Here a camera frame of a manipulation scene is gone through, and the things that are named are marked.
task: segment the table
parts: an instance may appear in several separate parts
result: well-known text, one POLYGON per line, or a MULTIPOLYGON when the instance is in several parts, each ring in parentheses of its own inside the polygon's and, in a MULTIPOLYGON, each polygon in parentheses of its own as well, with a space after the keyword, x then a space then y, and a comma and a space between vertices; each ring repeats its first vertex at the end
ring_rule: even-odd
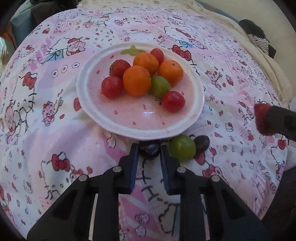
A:
MULTIPOLYGON (((262 218, 287 157, 285 137, 262 136, 255 126, 255 103, 280 105, 269 80, 224 26, 137 6, 56 14, 9 61, 0 80, 0 202, 13 224, 26 236, 80 174, 100 175, 129 152, 134 140, 90 119, 75 85, 93 53, 121 41, 161 45, 188 61, 203 83, 205 105, 185 134, 209 136, 210 148, 182 165, 219 175, 262 218)), ((165 194, 159 159, 139 159, 135 189, 118 205, 121 240, 177 239, 179 197, 165 194)))

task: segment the pink plate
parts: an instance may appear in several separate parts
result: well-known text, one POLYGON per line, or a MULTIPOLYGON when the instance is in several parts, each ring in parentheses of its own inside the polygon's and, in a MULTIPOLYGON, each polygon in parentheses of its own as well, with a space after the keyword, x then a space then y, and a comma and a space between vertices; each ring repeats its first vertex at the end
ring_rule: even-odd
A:
POLYGON ((120 43, 94 54, 79 73, 76 90, 81 107, 100 126, 137 140, 164 139, 182 133, 197 121, 204 105, 203 86, 189 63, 171 50, 149 43, 120 43), (148 53, 160 48, 165 59, 173 59, 182 66, 184 78, 171 90, 184 95, 183 109, 170 113, 149 93, 141 97, 124 93, 117 99, 101 94, 101 83, 115 60, 124 59, 132 65, 134 56, 121 54, 131 46, 148 53))

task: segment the green fruit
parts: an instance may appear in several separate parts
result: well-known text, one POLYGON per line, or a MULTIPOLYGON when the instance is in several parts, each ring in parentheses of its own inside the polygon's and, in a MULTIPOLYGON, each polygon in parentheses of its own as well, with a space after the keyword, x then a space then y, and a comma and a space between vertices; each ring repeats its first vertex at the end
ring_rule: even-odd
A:
POLYGON ((155 76, 151 78, 150 92, 155 97, 161 97, 170 91, 170 83, 161 76, 155 76))
POLYGON ((170 142, 170 154, 179 161, 191 160, 196 153, 194 141, 187 135, 178 135, 170 142))

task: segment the orange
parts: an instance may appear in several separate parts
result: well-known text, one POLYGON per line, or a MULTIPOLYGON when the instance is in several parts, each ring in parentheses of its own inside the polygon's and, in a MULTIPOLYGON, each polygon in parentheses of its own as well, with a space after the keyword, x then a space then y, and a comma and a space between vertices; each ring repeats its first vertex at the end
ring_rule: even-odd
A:
POLYGON ((150 53, 139 53, 133 60, 133 65, 142 66, 147 69, 151 76, 158 70, 158 60, 150 53))
POLYGON ((150 73, 142 66, 131 66, 123 74, 123 86, 131 96, 144 95, 151 88, 150 73))
POLYGON ((171 86, 174 86, 182 80, 184 70, 176 61, 166 60, 159 66, 158 75, 164 77, 171 86))

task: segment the tablecloth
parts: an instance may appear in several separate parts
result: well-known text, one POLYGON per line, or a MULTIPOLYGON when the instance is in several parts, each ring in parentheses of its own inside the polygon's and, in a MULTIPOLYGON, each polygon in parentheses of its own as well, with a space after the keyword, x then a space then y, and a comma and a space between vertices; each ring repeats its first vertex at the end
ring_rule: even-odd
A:
MULTIPOLYGON (((280 105, 268 78, 221 24, 200 14, 121 7, 56 14, 18 47, 0 79, 0 202, 26 237, 80 175, 116 165, 135 140, 103 130, 81 109, 76 76, 97 51, 143 41, 183 57, 204 86, 205 105, 185 131, 210 148, 182 163, 219 175, 262 218, 281 180, 285 137, 260 135, 255 103, 280 105)), ((139 159, 136 186, 119 197, 120 240, 178 238, 179 196, 167 196, 159 158, 139 159)))

